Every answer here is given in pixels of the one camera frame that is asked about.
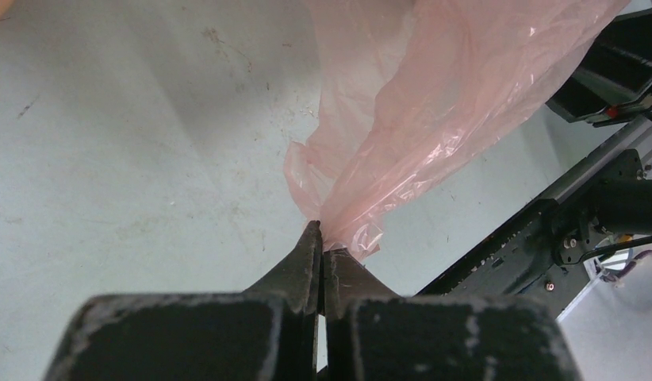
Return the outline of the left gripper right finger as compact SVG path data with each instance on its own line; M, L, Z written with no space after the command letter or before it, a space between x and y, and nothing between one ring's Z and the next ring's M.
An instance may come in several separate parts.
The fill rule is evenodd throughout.
M511 296L401 297L344 249L322 257L325 380L579 380L547 309Z

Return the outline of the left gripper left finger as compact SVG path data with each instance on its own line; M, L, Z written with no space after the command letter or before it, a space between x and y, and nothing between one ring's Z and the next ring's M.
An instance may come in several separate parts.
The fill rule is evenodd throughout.
M47 380L314 380L320 223L237 293L104 294L75 313Z

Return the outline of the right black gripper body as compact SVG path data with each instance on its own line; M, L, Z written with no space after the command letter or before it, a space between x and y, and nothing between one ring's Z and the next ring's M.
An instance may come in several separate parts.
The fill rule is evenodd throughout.
M616 17L547 106L595 128L652 121L652 7Z

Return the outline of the pink plastic trash bag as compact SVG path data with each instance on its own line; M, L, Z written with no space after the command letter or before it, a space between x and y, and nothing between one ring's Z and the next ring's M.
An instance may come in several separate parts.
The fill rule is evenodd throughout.
M624 1L309 1L318 126L284 173L325 250L376 252L382 218L524 123Z

